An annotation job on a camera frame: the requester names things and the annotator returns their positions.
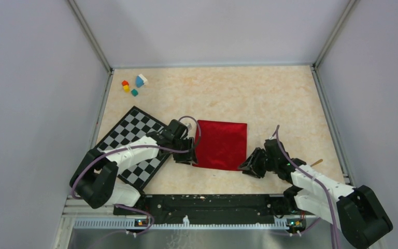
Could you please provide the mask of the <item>red cloth napkin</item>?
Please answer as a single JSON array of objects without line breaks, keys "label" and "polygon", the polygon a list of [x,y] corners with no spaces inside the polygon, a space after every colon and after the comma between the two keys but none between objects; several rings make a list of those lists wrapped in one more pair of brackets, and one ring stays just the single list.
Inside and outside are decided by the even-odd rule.
[{"label": "red cloth napkin", "polygon": [[224,171],[238,171],[247,158],[246,123],[223,121],[198,121],[200,131],[195,138],[200,140],[195,149],[195,167]]}]

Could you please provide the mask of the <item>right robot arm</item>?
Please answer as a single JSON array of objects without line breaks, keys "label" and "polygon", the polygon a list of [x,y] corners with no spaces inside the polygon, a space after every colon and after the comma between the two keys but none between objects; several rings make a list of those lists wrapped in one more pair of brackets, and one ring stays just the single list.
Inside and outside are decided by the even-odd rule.
[{"label": "right robot arm", "polygon": [[279,208],[290,214],[312,213],[337,228],[354,248],[368,248],[393,230],[393,223],[368,186],[354,187],[314,170],[299,158],[290,158],[282,142],[266,140],[239,165],[255,178],[275,173],[291,184]]}]

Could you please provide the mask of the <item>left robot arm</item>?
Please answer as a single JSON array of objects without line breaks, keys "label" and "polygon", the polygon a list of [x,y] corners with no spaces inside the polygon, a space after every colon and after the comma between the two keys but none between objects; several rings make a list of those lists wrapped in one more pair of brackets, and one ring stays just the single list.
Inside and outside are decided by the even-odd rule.
[{"label": "left robot arm", "polygon": [[201,137],[188,137],[188,132],[185,124],[173,119],[166,128],[151,131],[117,149],[88,151],[69,182],[71,196],[84,200],[93,209],[112,204],[125,206],[132,214],[142,213],[146,204],[140,191],[132,183],[118,185],[117,176],[164,154],[188,156],[193,161]]}]

